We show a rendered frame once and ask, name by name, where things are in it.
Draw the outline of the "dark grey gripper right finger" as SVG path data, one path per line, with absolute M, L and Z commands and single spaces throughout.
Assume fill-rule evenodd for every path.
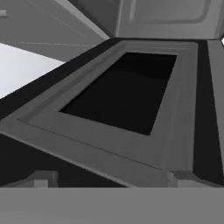
M 223 188 L 223 185 L 201 179 L 190 171 L 170 171 L 169 187 L 177 188 Z

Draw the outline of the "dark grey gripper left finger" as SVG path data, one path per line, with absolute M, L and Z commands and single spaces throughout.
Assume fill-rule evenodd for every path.
M 4 185 L 4 188 L 54 188 L 58 187 L 59 174 L 56 171 L 35 171 L 26 179 Z

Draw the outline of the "grey microwave door, black window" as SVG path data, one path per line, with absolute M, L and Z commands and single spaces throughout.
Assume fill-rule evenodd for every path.
M 193 168 L 198 47 L 123 40 L 0 122 L 0 133 L 123 186 Z

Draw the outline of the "black microwave oven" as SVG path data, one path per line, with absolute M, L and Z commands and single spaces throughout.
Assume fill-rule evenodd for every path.
M 184 172 L 192 172 L 200 179 L 224 186 L 224 171 L 214 103 L 212 71 L 208 45 L 204 40 L 140 38 L 112 38 L 106 40 L 83 54 L 70 59 L 64 65 L 21 87 L 14 93 L 0 99 L 0 122 L 27 102 L 65 79 L 70 73 L 87 64 L 95 56 L 123 40 L 190 42 L 197 45 L 197 84 L 192 169 Z M 23 179 L 36 170 L 56 171 L 66 186 L 137 187 L 121 185 L 0 133 L 0 186 Z

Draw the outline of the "plain grey cupboard door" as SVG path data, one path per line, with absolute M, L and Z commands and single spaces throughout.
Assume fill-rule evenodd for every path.
M 0 0 L 0 42 L 61 61 L 109 38 L 67 0 Z

